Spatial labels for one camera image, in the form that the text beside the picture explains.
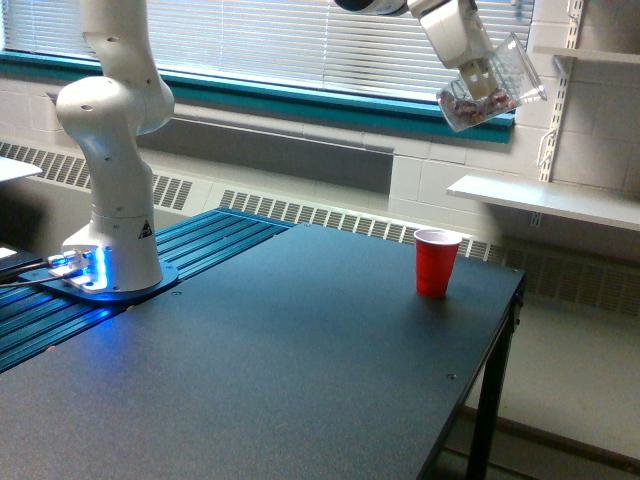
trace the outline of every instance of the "blue aluminum rail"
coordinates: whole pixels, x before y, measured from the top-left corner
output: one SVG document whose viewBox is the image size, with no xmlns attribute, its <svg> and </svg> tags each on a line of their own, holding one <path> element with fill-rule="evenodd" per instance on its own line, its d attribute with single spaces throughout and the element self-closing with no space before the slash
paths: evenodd
<svg viewBox="0 0 640 480">
<path fill-rule="evenodd" d="M 233 210 L 212 210 L 156 234 L 162 260 L 185 281 L 293 225 Z M 0 289 L 0 372 L 112 318 L 122 306 L 79 303 L 40 287 Z"/>
</svg>

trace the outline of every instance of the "table leg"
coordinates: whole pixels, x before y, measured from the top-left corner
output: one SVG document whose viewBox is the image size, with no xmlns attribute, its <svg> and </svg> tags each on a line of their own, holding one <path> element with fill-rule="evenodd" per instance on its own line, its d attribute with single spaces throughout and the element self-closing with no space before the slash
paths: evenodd
<svg viewBox="0 0 640 480">
<path fill-rule="evenodd" d="M 466 480 L 484 480 L 487 473 L 491 441 L 498 419 L 498 406 L 500 405 L 500 395 L 502 394 L 502 385 L 507 368 L 507 359 L 509 358 L 511 337 L 517 321 L 517 313 L 518 304 L 516 300 L 509 309 L 507 324 L 502 333 L 500 333 L 500 337 L 485 365 Z"/>
</svg>

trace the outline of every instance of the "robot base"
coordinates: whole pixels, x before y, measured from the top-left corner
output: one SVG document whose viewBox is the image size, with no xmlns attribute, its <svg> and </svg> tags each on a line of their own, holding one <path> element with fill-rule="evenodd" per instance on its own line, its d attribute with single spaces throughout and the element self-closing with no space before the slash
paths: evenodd
<svg viewBox="0 0 640 480">
<path fill-rule="evenodd" d="M 178 283 L 178 269 L 173 265 L 161 261 L 162 280 L 153 287 L 136 290 L 134 292 L 103 292 L 87 293 L 79 288 L 73 287 L 65 280 L 54 280 L 43 283 L 41 286 L 46 290 L 58 292 L 68 297 L 75 298 L 80 302 L 93 303 L 98 305 L 136 305 L 144 300 L 168 290 Z M 32 272 L 20 275 L 20 280 L 44 280 L 51 278 L 49 270 L 41 268 Z"/>
</svg>

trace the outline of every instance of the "window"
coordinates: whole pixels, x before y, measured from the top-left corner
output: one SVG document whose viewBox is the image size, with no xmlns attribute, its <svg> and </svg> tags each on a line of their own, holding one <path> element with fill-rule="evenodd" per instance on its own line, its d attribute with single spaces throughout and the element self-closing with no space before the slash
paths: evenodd
<svg viewBox="0 0 640 480">
<path fill-rule="evenodd" d="M 361 16 L 331 0 L 148 0 L 164 70 L 315 90 L 431 101 L 453 77 L 418 22 Z M 534 0 L 481 1 L 492 41 L 526 43 Z M 7 50 L 89 58 L 78 0 L 2 0 Z"/>
</svg>

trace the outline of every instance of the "heating vent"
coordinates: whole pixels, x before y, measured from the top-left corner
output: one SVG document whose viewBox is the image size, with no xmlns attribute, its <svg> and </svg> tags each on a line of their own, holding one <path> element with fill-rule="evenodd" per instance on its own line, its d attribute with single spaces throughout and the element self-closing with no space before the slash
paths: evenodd
<svg viewBox="0 0 640 480">
<path fill-rule="evenodd" d="M 91 189 L 89 168 L 84 158 L 63 155 L 37 148 L 0 142 L 0 157 L 30 163 L 42 169 L 38 175 L 46 180 Z M 153 176 L 153 203 L 157 206 L 182 210 L 193 182 L 164 175 Z"/>
<path fill-rule="evenodd" d="M 314 207 L 226 190 L 222 208 L 233 208 L 290 223 L 312 223 L 401 243 L 414 243 L 417 227 L 375 215 Z M 564 258 L 465 238 L 458 254 L 527 271 L 527 295 L 535 294 L 627 315 L 640 315 L 640 273 L 589 259 Z"/>
</svg>

